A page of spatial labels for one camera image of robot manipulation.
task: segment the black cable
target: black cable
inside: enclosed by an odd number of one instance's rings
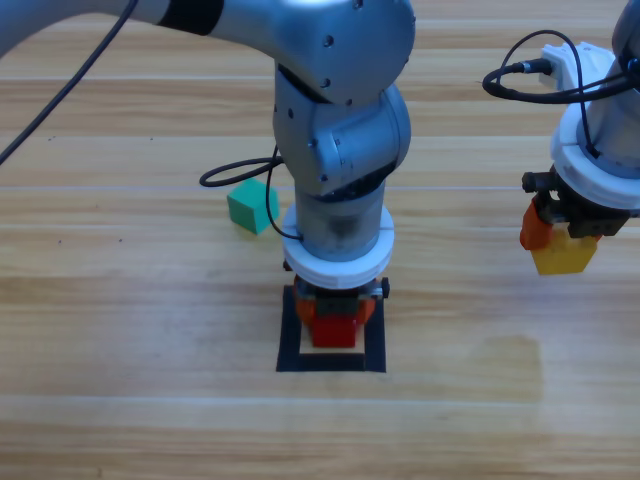
[[[267,215],[269,216],[269,221],[271,222],[271,226],[281,236],[283,236],[284,238],[290,238],[291,240],[299,240],[300,242],[302,242],[304,240],[303,235],[289,235],[288,233],[284,233],[276,225],[276,222],[273,220],[273,216],[271,215],[271,205],[269,203],[269,196],[270,196],[269,193],[271,191],[271,174],[273,173],[273,169],[282,163],[282,160],[280,161],[280,163],[276,163],[277,156],[278,156],[278,146],[276,145],[276,148],[273,151],[273,161],[271,162],[271,165],[270,165],[271,168],[269,168],[269,174],[267,175]]]
[[[519,73],[519,72],[517,71],[509,72],[508,70],[505,71],[505,74],[508,74],[508,73]],[[494,80],[496,80],[499,75],[500,75],[500,69],[494,70],[484,78],[482,82],[482,87],[485,89],[485,91],[488,94],[497,98],[503,98],[505,100],[516,100],[519,102],[535,103],[538,105],[570,105],[570,104],[579,103],[582,101],[593,102],[596,100],[603,100],[605,98],[609,98],[614,95],[618,95],[620,93],[624,93],[629,90],[633,90],[634,88],[640,87],[640,81],[633,80],[632,77],[630,77],[629,74],[627,73],[622,73],[622,74],[614,75],[612,77],[604,78],[590,85],[585,85],[583,89],[587,90],[589,88],[602,85],[603,83],[619,80],[620,78],[623,78],[623,77],[626,79],[625,82],[619,83],[617,85],[611,85],[605,88],[600,88],[593,92],[587,92],[582,95],[579,94],[580,92],[579,88],[575,88],[573,90],[563,90],[560,92],[553,92],[553,93],[523,93],[510,88],[505,88],[502,85],[497,85],[496,83],[494,83]]]
[[[586,100],[585,100],[585,95],[584,95],[584,82],[583,82],[583,77],[582,77],[582,62],[580,60],[580,54],[578,53],[578,49],[576,48],[574,43],[571,41],[571,39],[569,37],[567,37],[564,33],[558,32],[556,30],[538,30],[537,32],[530,33],[529,35],[524,37],[522,40],[517,42],[511,48],[511,50],[509,50],[509,53],[507,53],[507,56],[504,58],[504,61],[502,62],[502,66],[500,67],[500,73],[498,74],[498,77],[496,78],[496,86],[500,87],[500,79],[504,75],[504,73],[506,71],[507,63],[509,62],[509,59],[515,53],[515,51],[518,48],[520,48],[520,46],[523,43],[527,42],[528,40],[530,40],[530,39],[532,39],[534,37],[538,37],[540,35],[554,35],[556,37],[559,37],[567,45],[569,45],[569,48],[571,48],[571,52],[573,53],[573,56],[575,57],[575,60],[576,60],[576,67],[578,69],[578,92],[579,92],[578,93],[578,97],[579,97],[578,101],[580,103],[580,110],[581,110],[581,113],[582,113],[582,126],[584,128],[584,135],[585,135],[585,140],[586,140],[586,149],[591,155],[594,156],[594,158],[598,158],[600,156],[600,152],[598,150],[596,150],[595,146],[593,145],[593,141],[591,139],[591,132],[589,131],[589,123],[588,123],[588,119],[587,119],[587,106],[586,106]]]
[[[584,89],[586,90],[590,90],[594,87],[599,87],[600,85],[603,85],[605,83],[610,83],[610,82],[615,82],[616,80],[620,80],[621,78],[625,78],[627,77],[627,73],[626,72],[620,72],[617,75],[612,75],[610,77],[605,77],[602,80],[598,80],[597,82],[593,82],[590,83],[589,85],[585,85]],[[563,90],[561,92],[556,92],[558,95],[573,95],[574,93],[579,93],[580,89],[579,88],[572,88],[571,90]]]
[[[250,172],[243,173],[241,175],[236,175],[235,177],[225,178],[224,180],[212,181],[211,177],[214,177],[222,172],[227,172],[229,170],[234,170],[240,167],[246,167],[248,165],[260,165],[266,164],[262,167],[258,167],[256,169],[251,170]],[[218,188],[218,187],[226,187],[228,185],[234,185],[236,183],[240,183],[249,178],[256,177],[262,173],[269,172],[267,176],[267,216],[269,217],[269,222],[271,222],[271,226],[273,229],[282,235],[285,238],[290,238],[292,240],[303,240],[303,236],[289,235],[288,233],[283,232],[278,225],[276,225],[275,220],[273,219],[273,215],[271,213],[271,199],[269,198],[271,191],[271,175],[273,174],[273,169],[279,165],[282,165],[284,161],[282,157],[278,157],[278,146],[276,145],[273,156],[271,158],[256,158],[253,160],[243,160],[241,162],[234,162],[228,165],[223,165],[222,167],[214,168],[213,170],[205,173],[202,177],[200,177],[200,185],[206,188]]]
[[[236,168],[246,167],[248,165],[260,165],[261,163],[266,163],[262,167],[251,170],[250,172],[243,173],[241,175],[236,175],[235,177],[225,178],[224,180],[211,181],[209,180],[211,177],[215,177],[216,175],[226,172],[228,170],[235,170]],[[275,167],[280,165],[282,162],[282,158],[256,158],[253,160],[243,160],[242,162],[230,163],[228,165],[223,165],[222,167],[214,168],[213,170],[205,173],[202,177],[200,177],[200,185],[207,188],[218,188],[218,187],[226,187],[228,185],[234,185],[236,183],[240,183],[244,180],[248,180],[249,178],[257,177],[258,175],[273,170]]]
[[[55,108],[62,102],[67,95],[80,83],[80,80],[87,74],[89,69],[96,63],[96,60],[104,53],[109,44],[113,41],[113,39],[118,35],[124,24],[127,22],[131,14],[135,10],[138,5],[138,0],[129,0],[127,7],[124,12],[113,26],[113,28],[109,31],[107,36],[102,40],[100,45],[93,51],[93,53],[89,56],[87,61],[80,67],[80,70],[73,76],[71,80],[58,92],[58,94],[53,97],[53,99],[49,102],[49,104],[38,114],[36,118],[25,128],[20,135],[18,135],[11,144],[5,148],[5,150],[0,154],[0,165],[2,165],[12,154],[15,152],[20,145],[24,143],[24,141],[31,136],[33,132],[44,122],[47,117],[55,110]]]

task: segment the cable connector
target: cable connector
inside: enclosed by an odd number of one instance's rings
[[[536,58],[535,60],[527,60],[521,63],[524,67],[524,73],[541,73],[542,75],[551,75],[553,73],[553,63],[546,58]]]

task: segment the white flange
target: white flange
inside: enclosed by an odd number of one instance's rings
[[[298,235],[295,204],[287,211],[282,230]],[[284,258],[291,269],[310,284],[330,290],[348,290],[369,283],[387,268],[394,241],[393,219],[389,210],[382,207],[378,242],[363,257],[348,262],[330,262],[311,255],[298,240],[283,238]]]
[[[616,56],[611,50],[582,42],[576,46],[582,66],[583,85],[588,85],[607,76]],[[542,58],[553,64],[551,75],[540,74],[540,82],[558,91],[578,88],[578,64],[566,43],[561,47],[545,45]]]
[[[622,178],[598,168],[578,145],[580,105],[567,108],[551,142],[556,171],[580,196],[610,208],[640,208],[640,179]]]

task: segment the black tape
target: black tape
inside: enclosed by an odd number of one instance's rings
[[[171,0],[158,25],[196,35],[209,35],[222,15],[224,0]]]
[[[364,353],[300,353],[302,323],[296,315],[293,287],[282,297],[282,327],[278,372],[379,372],[387,371],[384,303],[379,300],[364,329]]]

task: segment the wood grain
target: wood grain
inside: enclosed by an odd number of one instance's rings
[[[640,478],[640,223],[585,274],[537,276],[520,177],[549,167],[562,109],[478,84],[536,29],[609,46],[625,3],[414,0],[389,372],[366,375],[275,373],[280,239],[197,184],[273,147],[273,62],[128,24],[0,168],[0,478]],[[0,61],[0,145],[112,22]],[[289,174],[274,184],[286,208]]]

